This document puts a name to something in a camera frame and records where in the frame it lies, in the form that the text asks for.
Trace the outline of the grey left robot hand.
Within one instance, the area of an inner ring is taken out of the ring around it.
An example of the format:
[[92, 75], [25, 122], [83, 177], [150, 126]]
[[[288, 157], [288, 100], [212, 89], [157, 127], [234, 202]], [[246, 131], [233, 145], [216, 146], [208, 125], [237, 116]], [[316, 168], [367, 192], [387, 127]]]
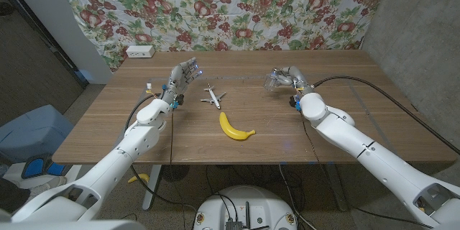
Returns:
[[161, 99], [172, 104], [175, 98], [184, 94], [188, 85], [201, 74], [202, 71], [199, 70], [195, 57], [179, 63], [172, 69]]

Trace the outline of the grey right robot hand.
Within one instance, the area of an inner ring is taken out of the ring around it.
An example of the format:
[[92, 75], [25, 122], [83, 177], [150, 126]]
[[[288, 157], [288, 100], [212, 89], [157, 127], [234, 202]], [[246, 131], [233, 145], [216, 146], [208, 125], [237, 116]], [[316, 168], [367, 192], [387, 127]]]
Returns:
[[313, 92], [313, 88], [308, 84], [305, 76], [295, 66], [274, 68], [270, 73], [271, 79], [281, 86], [292, 86], [302, 95]]

